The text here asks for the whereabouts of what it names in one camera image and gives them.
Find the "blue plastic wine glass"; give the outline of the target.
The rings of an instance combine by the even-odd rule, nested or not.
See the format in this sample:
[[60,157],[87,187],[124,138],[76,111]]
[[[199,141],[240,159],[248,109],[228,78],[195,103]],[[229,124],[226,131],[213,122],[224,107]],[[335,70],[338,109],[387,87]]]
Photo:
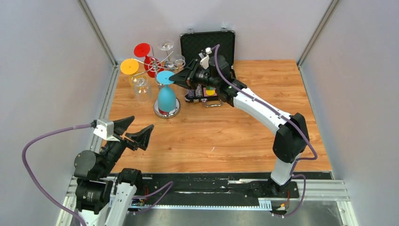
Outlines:
[[174,75],[171,71],[162,71],[159,72],[156,76],[156,79],[162,85],[165,85],[158,94],[158,108],[164,112],[170,112],[176,107],[176,95],[174,91],[169,87],[169,85],[173,84],[172,81],[169,80],[169,77]]

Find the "chrome wine glass rack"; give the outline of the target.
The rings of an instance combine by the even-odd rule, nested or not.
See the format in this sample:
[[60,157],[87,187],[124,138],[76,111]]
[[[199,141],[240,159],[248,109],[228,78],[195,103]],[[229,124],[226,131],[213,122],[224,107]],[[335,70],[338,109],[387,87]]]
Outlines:
[[176,97],[175,91],[171,88],[173,84],[169,78],[174,75],[175,71],[181,69],[185,61],[178,60],[173,63],[171,55],[174,52],[174,44],[166,42],[159,44],[158,48],[166,52],[166,57],[161,60],[154,56],[153,47],[148,43],[140,43],[134,48],[134,55],[137,58],[143,58],[143,61],[137,60],[144,66],[145,73],[153,78],[158,85],[159,92],[154,103],[154,112],[156,116],[162,119],[170,119],[177,116],[181,109],[179,99]]

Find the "clear wide ribbed glass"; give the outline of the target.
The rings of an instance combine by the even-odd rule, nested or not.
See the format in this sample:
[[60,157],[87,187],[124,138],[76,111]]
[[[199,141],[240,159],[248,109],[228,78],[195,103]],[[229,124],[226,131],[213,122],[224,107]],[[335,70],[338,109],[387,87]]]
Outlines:
[[146,103],[151,100],[152,90],[151,84],[147,76],[143,74],[133,76],[132,84],[134,87],[136,99],[139,102]]

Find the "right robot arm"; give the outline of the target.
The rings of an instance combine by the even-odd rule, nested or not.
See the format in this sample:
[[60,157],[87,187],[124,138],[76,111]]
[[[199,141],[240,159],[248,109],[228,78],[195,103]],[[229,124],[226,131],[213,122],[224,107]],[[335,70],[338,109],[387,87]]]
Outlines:
[[221,101],[248,113],[275,135],[272,150],[277,160],[266,187],[272,195],[282,196],[287,191],[294,164],[309,141],[305,117],[300,113],[289,114],[262,100],[236,78],[224,56],[212,56],[207,61],[202,66],[194,59],[169,80],[185,89],[199,85],[214,88]]

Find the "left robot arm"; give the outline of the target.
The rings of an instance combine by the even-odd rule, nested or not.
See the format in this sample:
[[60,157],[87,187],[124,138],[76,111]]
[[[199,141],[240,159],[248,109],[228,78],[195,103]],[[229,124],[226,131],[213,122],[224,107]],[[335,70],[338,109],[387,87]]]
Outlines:
[[123,225],[133,196],[144,189],[142,172],[138,169],[124,168],[116,181],[106,180],[126,148],[145,151],[148,147],[154,125],[128,133],[134,119],[134,116],[116,121],[97,119],[89,124],[94,135],[106,144],[100,152],[84,150],[74,160],[76,208],[83,226]]

